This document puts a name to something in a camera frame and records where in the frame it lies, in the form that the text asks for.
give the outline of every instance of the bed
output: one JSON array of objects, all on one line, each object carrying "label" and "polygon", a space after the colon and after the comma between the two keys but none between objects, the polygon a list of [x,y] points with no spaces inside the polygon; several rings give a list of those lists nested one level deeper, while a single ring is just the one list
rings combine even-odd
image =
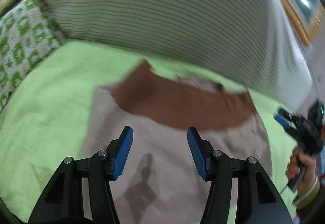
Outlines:
[{"label": "bed", "polygon": [[[156,74],[166,78],[195,74],[222,83],[229,91],[245,90],[210,70],[154,54],[140,53],[95,42],[68,40],[20,84],[0,114],[0,194],[23,221],[63,158],[77,158],[87,134],[94,88],[113,83],[143,58]],[[287,182],[285,169],[295,142],[273,120],[280,106],[249,90],[266,127],[272,157],[271,176],[280,191]],[[291,215],[294,194],[282,194]],[[234,222],[235,208],[229,223]]]}]

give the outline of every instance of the blue rubber pad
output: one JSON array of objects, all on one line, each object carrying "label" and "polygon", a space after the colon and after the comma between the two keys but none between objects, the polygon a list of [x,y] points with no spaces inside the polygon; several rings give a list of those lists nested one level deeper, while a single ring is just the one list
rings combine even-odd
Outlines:
[{"label": "blue rubber pad", "polygon": [[290,128],[289,122],[284,117],[282,117],[281,115],[275,114],[274,119],[277,122],[279,122],[284,129],[289,129]]},{"label": "blue rubber pad", "polygon": [[208,176],[208,173],[206,171],[205,159],[200,151],[199,145],[196,142],[196,139],[191,129],[187,131],[187,142],[191,150],[196,170],[199,176],[201,176],[202,179],[205,180]]},{"label": "blue rubber pad", "polygon": [[132,142],[133,130],[130,127],[115,158],[115,167],[114,172],[112,174],[115,180],[123,173],[123,169],[126,163],[127,156],[129,155]]}]

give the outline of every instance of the person's arm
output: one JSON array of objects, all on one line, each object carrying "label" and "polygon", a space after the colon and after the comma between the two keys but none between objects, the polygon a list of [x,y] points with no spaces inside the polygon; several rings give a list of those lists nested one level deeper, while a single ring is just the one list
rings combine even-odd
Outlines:
[{"label": "person's arm", "polygon": [[298,148],[295,148],[292,152],[286,175],[289,179],[293,179],[300,172],[299,167],[296,165],[297,157],[307,167],[304,178],[297,188],[298,195],[293,202],[297,206],[297,214],[301,220],[304,220],[309,218],[308,215],[310,213],[313,213],[312,223],[324,224],[325,189],[321,187],[316,176],[316,159],[309,155],[299,153]]}]

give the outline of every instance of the green and white pillow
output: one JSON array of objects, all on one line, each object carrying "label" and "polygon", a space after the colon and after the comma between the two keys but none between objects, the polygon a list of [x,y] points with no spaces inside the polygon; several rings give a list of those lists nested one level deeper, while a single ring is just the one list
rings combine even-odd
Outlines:
[{"label": "green and white pillow", "polygon": [[0,18],[0,112],[10,94],[53,49],[63,34],[38,0],[23,0]]}]

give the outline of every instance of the metal bolt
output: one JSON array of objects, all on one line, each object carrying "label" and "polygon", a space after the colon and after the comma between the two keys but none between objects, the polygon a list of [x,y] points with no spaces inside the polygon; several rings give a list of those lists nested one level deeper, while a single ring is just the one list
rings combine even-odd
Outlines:
[{"label": "metal bolt", "polygon": [[64,162],[65,164],[69,164],[69,163],[71,163],[71,162],[72,162],[72,157],[66,157],[66,158],[63,160],[63,162]]},{"label": "metal bolt", "polygon": [[222,156],[222,152],[219,151],[219,150],[214,150],[214,151],[212,152],[212,154],[213,154],[214,156],[216,156],[216,157],[220,157],[220,156]]},{"label": "metal bolt", "polygon": [[248,162],[250,162],[251,164],[255,164],[257,162],[256,158],[251,156],[248,158]]},{"label": "metal bolt", "polygon": [[100,150],[100,151],[98,152],[98,155],[99,155],[100,157],[103,157],[103,156],[107,155],[107,151],[106,151],[106,150]]}]

